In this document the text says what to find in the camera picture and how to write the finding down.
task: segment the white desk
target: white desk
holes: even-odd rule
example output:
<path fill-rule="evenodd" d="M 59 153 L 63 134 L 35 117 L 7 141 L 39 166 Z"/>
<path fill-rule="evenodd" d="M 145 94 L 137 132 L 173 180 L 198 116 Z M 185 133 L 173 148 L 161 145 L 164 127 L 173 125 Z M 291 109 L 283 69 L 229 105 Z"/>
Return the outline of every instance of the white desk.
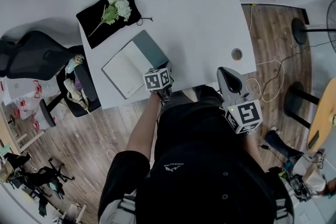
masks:
<path fill-rule="evenodd" d="M 256 71 L 248 27 L 239 0 L 135 0 L 142 26 L 126 26 L 91 49 L 80 27 L 94 86 L 104 109 L 146 99 L 144 87 L 125 100 L 101 68 L 141 30 L 145 29 L 172 62 L 173 91 L 217 80 L 220 66 L 245 74 Z M 243 53 L 240 61 L 232 51 Z"/>

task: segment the wooden floor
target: wooden floor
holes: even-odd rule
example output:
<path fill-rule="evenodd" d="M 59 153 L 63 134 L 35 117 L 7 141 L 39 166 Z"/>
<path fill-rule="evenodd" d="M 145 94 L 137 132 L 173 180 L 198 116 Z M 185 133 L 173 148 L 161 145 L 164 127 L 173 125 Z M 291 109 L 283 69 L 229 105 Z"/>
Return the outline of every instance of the wooden floor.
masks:
<path fill-rule="evenodd" d="M 250 9 L 251 6 L 243 6 L 247 24 L 250 23 Z M 256 63 L 272 59 L 280 61 L 308 46 L 308 44 L 298 46 L 292 37 L 291 21 L 294 17 L 303 19 L 300 9 L 262 5 L 254 7 L 250 34 Z M 276 125 L 281 128 L 281 137 L 285 143 L 298 148 L 304 128 L 284 116 L 283 101 L 288 87 L 295 81 L 301 81 L 305 90 L 311 91 L 310 49 L 286 60 L 283 64 L 285 82 L 278 97 L 269 103 L 261 101 L 264 121 L 262 127 L 258 129 L 258 142 L 265 143 L 263 137 L 267 130 Z M 265 82 L 276 75 L 278 68 L 279 64 L 276 62 L 257 65 L 257 72 L 248 74 L 247 77 L 256 78 L 263 88 Z M 281 80 L 282 71 L 280 76 L 267 86 L 264 95 L 266 101 L 276 95 Z M 257 83 L 250 80 L 248 85 L 254 97 L 260 97 Z M 28 148 L 33 157 L 32 165 L 36 168 L 48 165 L 48 159 L 52 157 L 56 160 L 56 164 L 65 163 L 66 174 L 76 177 L 74 182 L 64 184 L 66 196 L 63 202 L 55 195 L 51 198 L 50 201 L 54 206 L 64 211 L 69 208 L 70 202 L 87 204 L 83 223 L 97 223 L 99 199 L 111 164 L 107 150 L 120 152 L 125 149 L 129 135 L 145 104 L 146 101 L 140 101 L 107 110 L 97 109 L 91 115 L 81 118 L 75 118 L 68 111 L 64 120 L 57 123 L 55 128 L 47 129 L 45 135 Z M 300 116 L 307 118 L 308 110 L 308 104 L 304 103 Z M 27 132 L 28 138 L 34 135 L 28 120 L 17 120 L 17 126 L 13 130 L 18 135 Z M 264 168 L 281 165 L 270 151 L 260 148 L 259 150 Z"/>

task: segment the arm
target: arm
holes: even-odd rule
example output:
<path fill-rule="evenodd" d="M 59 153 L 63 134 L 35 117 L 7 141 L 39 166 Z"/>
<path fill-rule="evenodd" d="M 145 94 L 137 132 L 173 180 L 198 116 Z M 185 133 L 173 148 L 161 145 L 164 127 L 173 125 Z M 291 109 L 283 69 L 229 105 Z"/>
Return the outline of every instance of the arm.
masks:
<path fill-rule="evenodd" d="M 127 151 L 140 152 L 150 160 L 156 117 L 159 108 L 160 97 L 156 93 L 151 93 L 146 108 L 131 133 L 126 147 Z"/>
<path fill-rule="evenodd" d="M 248 135 L 242 139 L 243 149 L 263 168 L 263 162 L 259 154 L 256 138 L 254 135 Z"/>

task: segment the black velvet cloth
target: black velvet cloth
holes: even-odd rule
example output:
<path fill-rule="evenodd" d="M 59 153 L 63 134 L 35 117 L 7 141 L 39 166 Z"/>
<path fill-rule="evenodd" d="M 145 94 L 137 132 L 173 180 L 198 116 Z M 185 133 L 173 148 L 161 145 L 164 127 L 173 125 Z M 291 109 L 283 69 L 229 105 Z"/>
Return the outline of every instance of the black velvet cloth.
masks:
<path fill-rule="evenodd" d="M 101 22 L 101 16 L 103 14 L 104 7 L 107 8 L 109 2 L 107 0 L 100 0 L 76 15 L 80 24 L 82 25 L 82 28 L 92 49 L 96 48 L 99 44 L 101 44 L 109 36 L 117 32 L 120 28 L 123 28 L 126 25 L 132 25 L 141 19 L 141 14 L 138 11 L 137 6 L 135 5 L 135 1 L 128 0 L 128 2 L 130 3 L 130 8 L 132 11 L 131 16 L 129 17 L 127 22 L 124 22 L 123 17 L 119 17 L 119 19 L 111 25 L 104 23 L 99 26 L 98 29 L 90 37 L 88 36 Z"/>

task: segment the notebook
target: notebook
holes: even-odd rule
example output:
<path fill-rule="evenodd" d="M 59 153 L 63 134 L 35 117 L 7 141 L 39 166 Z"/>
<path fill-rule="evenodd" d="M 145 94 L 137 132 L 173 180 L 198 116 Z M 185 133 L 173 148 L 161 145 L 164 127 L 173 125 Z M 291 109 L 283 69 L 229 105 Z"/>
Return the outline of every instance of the notebook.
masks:
<path fill-rule="evenodd" d="M 118 51 L 101 70 L 123 98 L 127 99 L 144 85 L 143 74 L 167 61 L 162 50 L 143 30 Z"/>

